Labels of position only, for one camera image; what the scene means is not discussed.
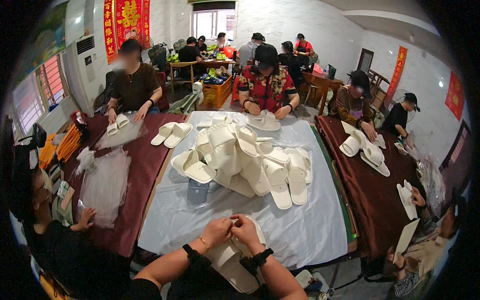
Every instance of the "black shirt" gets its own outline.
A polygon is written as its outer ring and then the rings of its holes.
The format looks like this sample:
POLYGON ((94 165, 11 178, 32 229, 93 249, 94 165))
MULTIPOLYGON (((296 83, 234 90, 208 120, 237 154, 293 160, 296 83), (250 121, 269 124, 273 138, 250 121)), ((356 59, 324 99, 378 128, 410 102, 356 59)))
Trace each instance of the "black shirt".
POLYGON ((197 61, 197 57, 202 57, 198 47, 185 46, 179 51, 180 62, 197 61))
POLYGON ((117 76, 112 98, 120 98, 119 106, 123 106, 123 111, 139 110, 159 87, 155 69, 141 62, 135 73, 129 75, 121 73, 117 76))
POLYGON ((400 133, 395 128, 395 125, 402 126, 403 129, 407 127, 408 111, 403 109, 401 103, 396 103, 393 105, 392 110, 385 119, 384 124, 382 125, 382 130, 386 130, 396 136, 399 136, 400 133))

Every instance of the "hand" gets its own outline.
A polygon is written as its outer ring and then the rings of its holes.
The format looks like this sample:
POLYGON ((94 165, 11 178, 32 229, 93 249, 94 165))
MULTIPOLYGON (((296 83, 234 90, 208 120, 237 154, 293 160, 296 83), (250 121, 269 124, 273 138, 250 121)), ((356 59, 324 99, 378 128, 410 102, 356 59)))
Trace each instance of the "hand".
POLYGON ((243 103, 243 106, 248 110, 248 113, 254 116, 260 115, 260 106, 258 106, 256 103, 247 101, 247 103, 243 103))
POLYGON ((414 186, 412 186, 412 203, 420 207, 426 205, 425 199, 420 195, 419 189, 414 186))
POLYGON ((290 106, 284 106, 282 108, 279 108, 276 113, 275 113, 275 118, 281 120, 283 119, 286 115, 288 115, 291 111, 290 106))
POLYGON ((109 125, 115 123, 117 121, 117 113, 115 112, 114 108, 108 110, 108 123, 109 125))
POLYGON ((261 245, 260 239, 257 235, 257 228, 252 220, 248 219, 244 215, 233 215, 230 217, 230 219, 238 219, 235 223, 233 223, 233 227, 230 229, 230 231, 242 244, 247 246, 249 249, 261 245))
POLYGON ((377 139, 377 133, 375 132, 375 128, 367 122, 362 122, 360 127, 363 129, 370 142, 375 142, 375 140, 377 139))
POLYGON ((145 118, 145 115, 147 114, 148 109, 150 108, 151 105, 152 105, 152 103, 150 101, 145 102, 142 105, 142 107, 140 107, 138 112, 135 114, 135 117, 133 117, 133 122, 138 122, 140 120, 143 120, 145 118))
POLYGON ((205 226, 201 237, 207 242, 210 248, 215 248, 231 239, 231 227, 232 221, 226 217, 214 219, 208 222, 207 226, 205 226))
POLYGON ((96 215, 96 210, 94 208, 87 208, 82 212, 82 216, 80 217, 80 221, 70 226, 70 229, 73 231, 87 231, 91 226, 93 226, 93 222, 90 222, 92 218, 96 215))

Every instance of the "orange plastic crate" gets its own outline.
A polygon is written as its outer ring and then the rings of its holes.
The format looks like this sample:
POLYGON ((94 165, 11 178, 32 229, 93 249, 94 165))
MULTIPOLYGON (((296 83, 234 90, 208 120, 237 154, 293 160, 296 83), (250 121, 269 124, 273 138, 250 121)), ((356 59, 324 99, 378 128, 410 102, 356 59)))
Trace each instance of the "orange plastic crate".
POLYGON ((232 93, 232 76, 221 85, 203 84, 204 100, 201 106, 221 108, 232 93))

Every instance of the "red cloth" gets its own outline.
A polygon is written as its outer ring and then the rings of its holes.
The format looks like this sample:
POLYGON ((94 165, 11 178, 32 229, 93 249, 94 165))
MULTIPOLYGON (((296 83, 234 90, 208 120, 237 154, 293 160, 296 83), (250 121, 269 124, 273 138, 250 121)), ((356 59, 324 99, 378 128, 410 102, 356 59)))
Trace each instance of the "red cloth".
POLYGON ((348 157, 338 148, 348 137, 339 119, 318 116, 318 129, 330 147, 332 159, 338 163, 340 177, 347 190, 359 230, 362 256, 385 255, 396 247, 403 227, 412 222, 398 196, 396 184, 416 178, 416 163, 394 146, 393 134, 380 132, 385 139, 382 149, 390 176, 385 177, 367 165, 359 154, 348 157))
MULTIPOLYGON (((128 156, 132 158, 128 173, 129 187, 125 196, 125 204, 119 209, 113 229, 94 226, 90 230, 90 237, 95 245, 125 257, 129 257, 132 254, 133 246, 140 231, 146 203, 168 153, 168 148, 163 144, 153 146, 150 144, 150 141, 157 135, 160 126, 168 122, 182 122, 184 119, 184 115, 147 114, 144 125, 148 129, 148 134, 123 146, 123 150, 128 151, 128 156)), ((101 134, 103 134, 108 125, 108 116, 95 116, 86 118, 85 121, 90 137, 80 148, 91 147, 100 139, 101 134)), ((111 152, 110 149, 98 150, 95 153, 95 157, 103 156, 109 152, 111 152)), ((65 172, 66 181, 75 189, 72 197, 72 210, 75 222, 78 222, 76 210, 83 181, 83 175, 76 178, 72 174, 78 166, 77 155, 78 150, 62 168, 65 172)))

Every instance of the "red shirt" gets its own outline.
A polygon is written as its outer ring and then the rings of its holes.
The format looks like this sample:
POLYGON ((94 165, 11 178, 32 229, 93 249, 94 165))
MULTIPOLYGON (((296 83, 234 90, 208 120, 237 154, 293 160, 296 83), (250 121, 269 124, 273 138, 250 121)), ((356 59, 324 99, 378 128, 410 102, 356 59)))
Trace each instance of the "red shirt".
MULTIPOLYGON (((300 41, 298 41, 296 44, 295 44, 295 48, 298 47, 300 45, 300 41)), ((310 44, 310 42, 307 42, 306 45, 302 45, 302 47, 306 47, 307 48, 307 52, 310 52, 310 50, 313 49, 312 45, 310 44)))
POLYGON ((260 106, 261 109, 267 109, 275 113, 282 107, 284 93, 287 95, 296 94, 297 90, 293 80, 288 72, 280 68, 279 75, 270 75, 268 78, 268 91, 265 97, 267 77, 260 73, 256 75, 252 68, 256 66, 246 66, 243 68, 237 89, 239 91, 249 91, 249 100, 260 106))

